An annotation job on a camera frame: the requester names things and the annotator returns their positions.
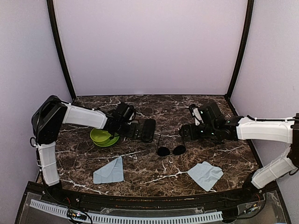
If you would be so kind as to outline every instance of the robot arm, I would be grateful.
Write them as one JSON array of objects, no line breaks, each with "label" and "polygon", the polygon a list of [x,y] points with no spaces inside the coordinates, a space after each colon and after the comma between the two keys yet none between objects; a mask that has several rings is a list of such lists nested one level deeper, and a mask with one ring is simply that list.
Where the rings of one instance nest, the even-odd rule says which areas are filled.
[{"label": "robot arm", "polygon": [[31,119],[36,138],[38,165],[48,186],[59,183],[56,166],[55,145],[62,124],[76,124],[103,129],[114,135],[123,134],[133,138],[136,124],[130,122],[135,117],[131,105],[120,103],[111,114],[87,109],[61,101],[50,96]]},{"label": "robot arm", "polygon": [[189,107],[195,123],[183,125],[180,135],[184,140],[214,138],[227,140],[273,140],[290,143],[291,146],[278,158],[258,169],[243,185],[261,189],[271,181],[299,168],[299,113],[294,118],[257,119],[250,116],[233,116],[225,119],[215,102]]}]

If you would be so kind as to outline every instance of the white cloth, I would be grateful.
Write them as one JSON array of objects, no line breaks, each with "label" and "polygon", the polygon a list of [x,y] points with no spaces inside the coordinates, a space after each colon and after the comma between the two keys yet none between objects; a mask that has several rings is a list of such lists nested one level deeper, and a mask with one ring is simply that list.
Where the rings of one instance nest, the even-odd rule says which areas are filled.
[{"label": "white cloth", "polygon": [[196,164],[187,173],[205,191],[209,191],[223,175],[220,167],[208,162]]},{"label": "white cloth", "polygon": [[93,183],[113,183],[123,181],[122,157],[118,157],[102,168],[94,171]]}]

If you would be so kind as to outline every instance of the brown marble surface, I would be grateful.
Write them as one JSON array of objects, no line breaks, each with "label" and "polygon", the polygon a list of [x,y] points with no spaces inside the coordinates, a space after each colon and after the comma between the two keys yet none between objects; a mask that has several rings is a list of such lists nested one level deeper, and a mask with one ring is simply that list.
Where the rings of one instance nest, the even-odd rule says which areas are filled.
[{"label": "brown marble surface", "polygon": [[[103,111],[114,109],[119,102],[133,105],[140,123],[153,118],[157,122],[152,143],[142,143],[121,137],[107,148],[93,144],[90,127],[63,125],[56,146],[57,169],[63,188],[81,192],[114,196],[186,196],[206,193],[187,174],[197,163],[207,161],[222,168],[224,175],[213,187],[214,192],[242,186],[257,163],[245,141],[225,141],[216,145],[208,140],[186,142],[187,152],[180,156],[159,157],[156,147],[162,131],[160,146],[170,150],[182,144],[178,129],[194,120],[187,107],[216,101],[221,111],[232,116],[222,96],[97,96],[79,97],[74,103]],[[93,184],[93,172],[122,155],[124,181]]]}]

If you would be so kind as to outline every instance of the folded cloth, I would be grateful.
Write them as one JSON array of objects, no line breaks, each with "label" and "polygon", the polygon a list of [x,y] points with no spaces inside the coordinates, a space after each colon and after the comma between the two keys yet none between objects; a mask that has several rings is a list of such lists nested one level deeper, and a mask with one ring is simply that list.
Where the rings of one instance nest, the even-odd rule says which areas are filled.
[{"label": "folded cloth", "polygon": [[187,173],[205,191],[209,191],[223,175],[220,167],[208,162],[196,164]]},{"label": "folded cloth", "polygon": [[93,173],[93,183],[121,182],[123,179],[121,156]]}]

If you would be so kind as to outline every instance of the green bowl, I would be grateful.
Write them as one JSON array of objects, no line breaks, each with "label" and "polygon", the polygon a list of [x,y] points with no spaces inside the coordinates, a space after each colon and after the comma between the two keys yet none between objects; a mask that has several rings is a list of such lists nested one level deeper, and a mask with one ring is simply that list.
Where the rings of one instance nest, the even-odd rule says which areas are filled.
[{"label": "green bowl", "polygon": [[90,138],[97,145],[105,145],[110,141],[111,134],[108,131],[103,131],[101,129],[92,129],[90,132]]}]

